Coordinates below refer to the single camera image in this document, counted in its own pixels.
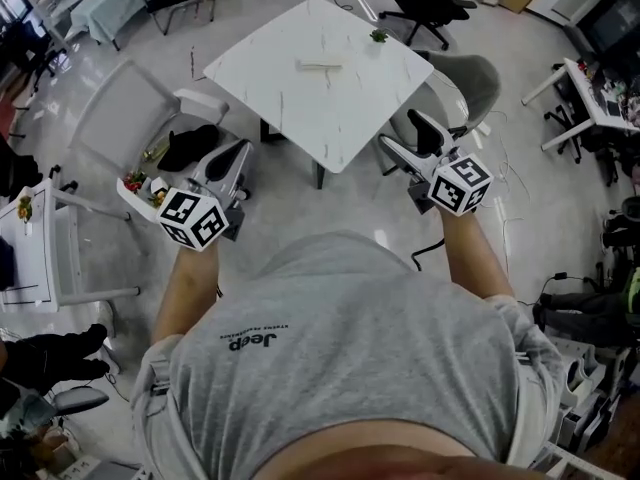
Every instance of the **black bag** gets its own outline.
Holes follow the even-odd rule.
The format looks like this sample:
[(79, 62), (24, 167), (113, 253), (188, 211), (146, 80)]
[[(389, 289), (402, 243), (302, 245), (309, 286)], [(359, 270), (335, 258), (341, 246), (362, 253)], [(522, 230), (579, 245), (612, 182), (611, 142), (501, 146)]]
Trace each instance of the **black bag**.
[(15, 283), (15, 258), (13, 247), (0, 237), (0, 291), (11, 288)]
[(197, 130), (169, 134), (169, 150), (158, 163), (158, 169), (167, 172), (183, 171), (190, 163), (199, 162), (211, 153), (220, 141), (218, 127), (213, 124)]

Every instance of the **marble table top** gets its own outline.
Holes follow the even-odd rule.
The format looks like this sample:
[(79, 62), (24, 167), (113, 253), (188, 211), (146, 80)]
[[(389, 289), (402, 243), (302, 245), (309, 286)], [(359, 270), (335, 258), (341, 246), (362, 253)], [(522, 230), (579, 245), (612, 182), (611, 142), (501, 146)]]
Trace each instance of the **marble table top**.
[[(227, 50), (204, 74), (333, 173), (353, 160), (433, 72), (393, 37), (325, 0), (307, 0)], [(301, 69), (300, 62), (338, 69)]]

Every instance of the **chair armrest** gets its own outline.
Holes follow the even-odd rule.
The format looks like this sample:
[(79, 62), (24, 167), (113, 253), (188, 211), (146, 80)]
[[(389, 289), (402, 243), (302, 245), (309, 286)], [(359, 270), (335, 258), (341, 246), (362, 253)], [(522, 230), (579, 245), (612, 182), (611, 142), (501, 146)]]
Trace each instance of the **chair armrest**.
[(206, 119), (214, 124), (220, 124), (222, 118), (229, 111), (228, 103), (200, 92), (180, 89), (173, 95), (180, 99), (182, 113)]
[(462, 7), (463, 9), (477, 9), (478, 4), (472, 2), (471, 0), (454, 0), (453, 3), (458, 7)]

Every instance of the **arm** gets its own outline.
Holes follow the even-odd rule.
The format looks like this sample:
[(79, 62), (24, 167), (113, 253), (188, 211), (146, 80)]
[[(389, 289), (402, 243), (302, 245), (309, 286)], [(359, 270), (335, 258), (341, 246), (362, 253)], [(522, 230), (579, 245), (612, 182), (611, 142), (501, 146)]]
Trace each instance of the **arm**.
[(180, 248), (156, 319), (151, 343), (186, 334), (213, 306), (218, 289), (218, 244), (202, 252)]
[(513, 289), (473, 213), (456, 217), (440, 210), (451, 280), (486, 299), (510, 295)]

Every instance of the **white chair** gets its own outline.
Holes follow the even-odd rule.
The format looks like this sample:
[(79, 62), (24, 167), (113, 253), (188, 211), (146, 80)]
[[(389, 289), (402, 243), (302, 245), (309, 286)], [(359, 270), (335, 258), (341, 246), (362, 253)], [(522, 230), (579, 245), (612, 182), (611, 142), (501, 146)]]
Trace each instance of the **white chair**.
[[(177, 134), (206, 124), (217, 125), (228, 110), (227, 103), (195, 91), (180, 89), (172, 94), (149, 72), (126, 60), (87, 104), (71, 147), (113, 172), (118, 178), (118, 194), (155, 222), (156, 211), (148, 197), (127, 190), (122, 178), (140, 168), (142, 153), (168, 133), (169, 127)], [(145, 165), (149, 176), (154, 175), (153, 169), (153, 165)]]

